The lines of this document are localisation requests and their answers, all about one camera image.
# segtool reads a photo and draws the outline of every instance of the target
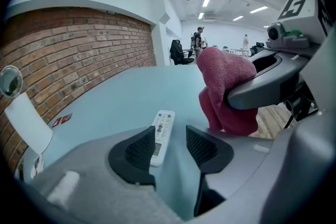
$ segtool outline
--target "light blue table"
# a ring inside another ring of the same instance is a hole
[[[156,192],[182,219],[193,217],[199,169],[186,148],[186,125],[208,127],[198,94],[205,87],[196,65],[128,69],[99,84],[62,110],[55,119],[72,113],[70,121],[53,128],[43,153],[45,168],[69,150],[89,140],[150,126],[159,110],[175,112],[175,122],[163,165],[150,168]],[[29,182],[36,155],[24,157]]]

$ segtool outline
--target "pink towel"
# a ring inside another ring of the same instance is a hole
[[[201,108],[213,131],[223,130],[236,135],[249,135],[258,130],[258,109],[236,110],[223,103],[226,90],[254,76],[253,63],[244,57],[207,48],[197,60],[206,87],[199,94]]]

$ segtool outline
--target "round mirror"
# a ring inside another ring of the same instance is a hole
[[[22,88],[22,75],[15,66],[6,66],[0,73],[0,92],[9,98],[20,94]]]

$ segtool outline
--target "remote control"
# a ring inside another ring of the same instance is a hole
[[[154,119],[152,125],[155,126],[155,151],[151,158],[152,166],[157,167],[163,163],[174,119],[175,113],[167,110],[160,110]]]

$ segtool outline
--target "white ceiling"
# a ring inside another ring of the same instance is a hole
[[[268,8],[251,14],[250,11],[264,6],[252,0],[210,0],[203,7],[204,0],[171,0],[181,21],[198,20],[200,12],[204,12],[199,22],[236,23],[249,27],[262,28],[269,25],[278,11]],[[232,21],[238,16],[244,18]]]

